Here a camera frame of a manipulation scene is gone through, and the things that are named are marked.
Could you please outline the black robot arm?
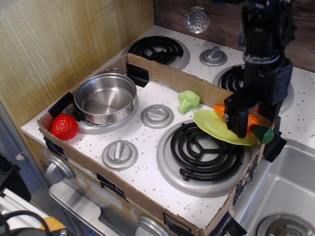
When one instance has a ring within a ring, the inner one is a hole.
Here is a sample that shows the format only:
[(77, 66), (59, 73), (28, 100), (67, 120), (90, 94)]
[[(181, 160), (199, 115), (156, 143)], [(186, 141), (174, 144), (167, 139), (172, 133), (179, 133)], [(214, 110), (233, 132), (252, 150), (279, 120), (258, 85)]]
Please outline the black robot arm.
[(247, 134), (249, 110), (274, 121), (289, 92), (293, 63), (285, 56), (295, 39), (291, 0), (225, 0), (242, 5), (242, 34), (246, 43), (243, 86), (224, 100), (227, 128), (239, 138)]

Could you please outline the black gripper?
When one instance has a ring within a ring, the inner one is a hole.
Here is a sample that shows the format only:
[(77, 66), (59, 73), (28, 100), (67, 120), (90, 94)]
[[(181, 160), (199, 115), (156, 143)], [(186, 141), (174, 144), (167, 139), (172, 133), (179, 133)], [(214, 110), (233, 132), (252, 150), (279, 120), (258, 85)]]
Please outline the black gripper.
[(239, 138), (247, 135), (248, 110), (258, 106), (258, 113), (274, 121), (289, 92), (293, 63), (282, 58), (271, 64), (245, 63), (243, 87), (225, 99), (227, 128)]

